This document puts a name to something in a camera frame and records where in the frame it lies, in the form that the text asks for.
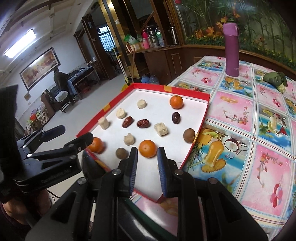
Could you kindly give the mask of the person's left hand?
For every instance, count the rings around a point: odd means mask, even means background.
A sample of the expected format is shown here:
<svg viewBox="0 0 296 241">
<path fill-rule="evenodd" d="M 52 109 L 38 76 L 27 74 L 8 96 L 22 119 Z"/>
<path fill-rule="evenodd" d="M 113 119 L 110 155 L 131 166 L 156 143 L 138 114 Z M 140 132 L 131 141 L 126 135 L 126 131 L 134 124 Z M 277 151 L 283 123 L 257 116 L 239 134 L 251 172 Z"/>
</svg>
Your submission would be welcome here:
<svg viewBox="0 0 296 241">
<path fill-rule="evenodd" d="M 34 210 L 40 216 L 44 216 L 51 207 L 50 196 L 47 190 L 41 191 L 36 197 L 33 197 Z M 19 200 L 11 199 L 3 204 L 3 208 L 8 216 L 15 219 L 22 225 L 27 225 L 28 210 L 25 204 Z"/>
</svg>

